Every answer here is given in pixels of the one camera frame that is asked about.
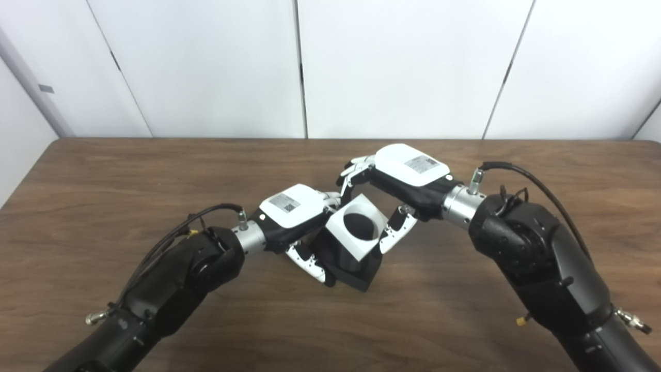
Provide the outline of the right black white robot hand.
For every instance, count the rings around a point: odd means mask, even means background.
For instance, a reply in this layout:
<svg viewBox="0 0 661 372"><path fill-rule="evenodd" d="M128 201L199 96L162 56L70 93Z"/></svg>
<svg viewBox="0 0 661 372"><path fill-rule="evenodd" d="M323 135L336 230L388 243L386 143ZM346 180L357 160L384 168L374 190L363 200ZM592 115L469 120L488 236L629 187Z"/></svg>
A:
<svg viewBox="0 0 661 372"><path fill-rule="evenodd" d="M385 233L386 242L379 244L385 254L411 231L409 222L442 221L444 201L462 181L443 162L409 145L392 144L376 154L351 159L336 182L344 202L353 188L363 183L372 184L410 208L395 212L395 222L388 223L392 233Z"/></svg>

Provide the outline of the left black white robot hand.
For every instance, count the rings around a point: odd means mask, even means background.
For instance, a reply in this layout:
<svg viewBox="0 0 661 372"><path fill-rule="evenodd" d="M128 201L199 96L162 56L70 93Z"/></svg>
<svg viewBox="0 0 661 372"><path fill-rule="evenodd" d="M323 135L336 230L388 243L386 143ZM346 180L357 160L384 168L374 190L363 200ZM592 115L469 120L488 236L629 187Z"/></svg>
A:
<svg viewBox="0 0 661 372"><path fill-rule="evenodd" d="M312 251L309 236L316 235L340 207L338 192L323 192L295 184L263 200L248 217L255 227L258 251L286 254L293 263L327 287L337 280Z"/></svg>

